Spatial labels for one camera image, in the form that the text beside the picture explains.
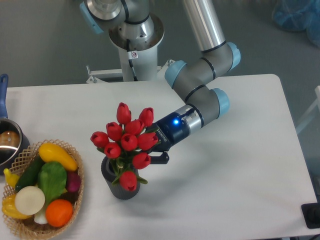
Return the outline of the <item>black dark-blue gripper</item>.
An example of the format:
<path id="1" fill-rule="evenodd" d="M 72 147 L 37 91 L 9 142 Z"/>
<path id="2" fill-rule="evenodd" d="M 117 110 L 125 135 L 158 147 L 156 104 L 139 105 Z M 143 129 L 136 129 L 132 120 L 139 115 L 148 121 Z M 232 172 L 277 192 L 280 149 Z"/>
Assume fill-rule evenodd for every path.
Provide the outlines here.
<path id="1" fill-rule="evenodd" d="M 151 165 L 166 165 L 170 157 L 168 150 L 184 140 L 191 133 L 185 114 L 172 112 L 169 115 L 161 118 L 151 126 L 146 128 L 149 130 L 156 130 L 155 134 L 158 138 L 158 143 L 148 150 L 149 152 L 163 152 L 159 156 L 151 156 Z"/>

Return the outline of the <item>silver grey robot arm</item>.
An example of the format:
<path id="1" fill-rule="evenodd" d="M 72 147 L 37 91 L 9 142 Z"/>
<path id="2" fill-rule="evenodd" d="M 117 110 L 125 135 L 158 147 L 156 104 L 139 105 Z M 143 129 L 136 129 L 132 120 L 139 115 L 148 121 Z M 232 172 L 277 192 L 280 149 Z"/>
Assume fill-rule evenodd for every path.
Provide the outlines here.
<path id="1" fill-rule="evenodd" d="M 165 80 L 184 106 L 155 123 L 160 141 L 155 151 L 160 156 L 153 156 L 152 164 L 166 164 L 172 146 L 229 110 L 226 93 L 208 89 L 207 84 L 232 70 L 241 59 L 237 46 L 226 42 L 210 0 L 185 0 L 182 4 L 202 57 L 192 65 L 182 60 L 168 64 Z M 95 33 L 109 34 L 118 49 L 125 82 L 156 79 L 164 27 L 150 12 L 147 0 L 85 0 L 79 8 Z"/>

